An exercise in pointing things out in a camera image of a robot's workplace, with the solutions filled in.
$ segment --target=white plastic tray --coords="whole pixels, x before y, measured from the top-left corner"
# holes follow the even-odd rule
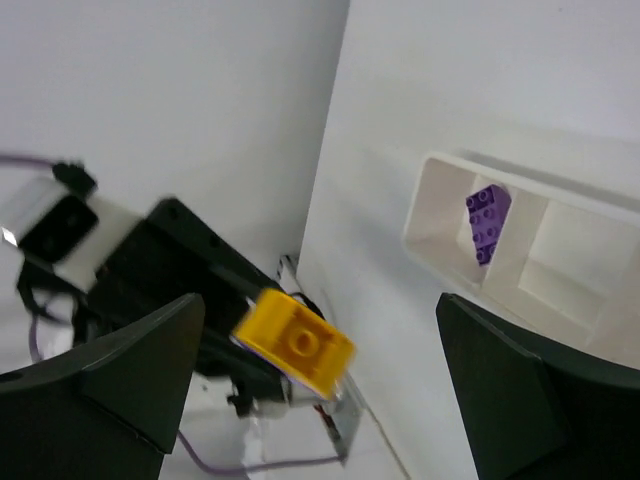
[[[512,203],[492,261],[480,267],[465,197],[492,183]],[[507,320],[640,368],[640,202],[487,157],[432,154],[404,244]]]

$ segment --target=cable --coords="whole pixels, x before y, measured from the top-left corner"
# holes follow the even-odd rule
[[[219,475],[219,476],[229,476],[229,477],[241,477],[251,473],[265,472],[268,470],[280,470],[283,468],[294,468],[294,467],[317,467],[320,465],[327,465],[330,463],[336,463],[342,460],[341,457],[334,455],[332,457],[320,457],[320,458],[311,458],[311,459],[303,459],[303,460],[282,460],[279,462],[270,462],[264,463],[262,465],[252,465],[249,467],[217,467],[213,465],[207,465],[202,461],[202,459],[198,456],[196,451],[193,449],[189,441],[186,439],[182,432],[178,432],[178,439],[182,442],[185,450],[191,457],[191,460],[196,464],[196,466],[205,473],[209,473],[211,475]]]
[[[42,361],[42,354],[38,348],[38,316],[31,316],[31,325],[29,325],[29,355],[31,361],[38,363]]]
[[[3,167],[21,167],[21,168],[53,168],[55,162],[48,158],[37,157],[33,155],[24,155],[20,153],[0,153],[0,165]]]

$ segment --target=black plastic part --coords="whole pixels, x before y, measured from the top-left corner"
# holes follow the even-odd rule
[[[480,480],[638,478],[640,371],[456,295],[436,313]]]
[[[84,201],[69,194],[20,240],[18,248],[26,256],[53,264],[68,255],[97,223],[98,216]]]
[[[46,307],[38,304],[34,296],[34,290],[57,294],[68,294],[74,298],[76,303],[79,303],[83,295],[77,288],[60,279],[53,272],[45,270],[41,266],[31,263],[28,260],[25,260],[22,264],[22,270],[18,276],[16,289],[22,299],[22,303],[29,313],[44,320],[65,324],[68,324],[69,321],[56,317],[51,314]]]
[[[53,166],[52,172],[58,182],[82,199],[86,199],[96,189],[96,181],[80,163],[59,162]]]
[[[292,298],[299,298],[300,300],[302,300],[302,302],[307,306],[309,310],[311,310],[313,313],[318,315],[323,320],[325,319],[324,314],[322,313],[322,310],[320,310],[318,305],[313,300],[311,300],[307,294],[305,294],[304,292],[292,292],[289,295]]]
[[[186,292],[199,293],[206,313],[196,371],[231,378],[237,395],[229,401],[240,416],[249,413],[254,399],[284,399],[281,372],[229,339],[248,311],[247,297],[256,299],[264,288],[279,288],[277,283],[179,200],[159,202],[96,276],[87,308],[114,329]]]
[[[203,325],[182,297],[127,328],[0,375],[2,478],[158,478]]]
[[[77,300],[71,324],[73,326],[74,347],[91,342],[116,330],[108,319],[96,315],[83,301]]]

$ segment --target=white surface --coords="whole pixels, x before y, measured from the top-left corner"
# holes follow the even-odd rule
[[[0,149],[82,157],[103,195],[140,213],[174,193],[273,273],[302,240],[347,7],[1,2]],[[29,175],[3,170],[0,202]],[[19,257],[5,246],[0,265],[7,371],[29,363],[27,316]],[[201,450],[235,445],[225,422],[187,433]],[[203,455],[236,463],[230,450]],[[206,477],[183,453],[167,463],[171,478]]]
[[[299,292],[300,285],[295,272],[285,267],[279,279],[282,288],[289,293]],[[333,323],[330,314],[323,311],[328,321]],[[324,425],[312,408],[289,410],[277,420],[264,423],[265,458],[270,461],[282,458],[305,458],[310,456],[333,456],[331,445]],[[342,466],[339,463],[314,468],[294,468],[271,472],[265,480],[323,480],[323,479],[369,479],[401,480],[405,472],[398,465],[375,418],[368,410],[360,419],[349,459]]]
[[[506,162],[496,169],[478,156],[475,162],[428,157],[404,233],[414,259],[517,325],[640,368],[640,310],[629,294],[630,278],[640,275],[631,261],[640,255],[640,202],[609,203],[584,185],[569,190],[540,183],[511,173]],[[511,206],[491,263],[479,266],[464,202],[491,184],[509,192]]]
[[[634,196],[633,0],[353,0],[299,279],[412,478],[476,478],[441,349],[438,281],[403,252],[429,151],[466,149]]]

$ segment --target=yellow lego brick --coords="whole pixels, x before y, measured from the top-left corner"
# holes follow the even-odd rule
[[[287,376],[329,399],[355,353],[343,333],[289,295],[265,290],[233,332]]]

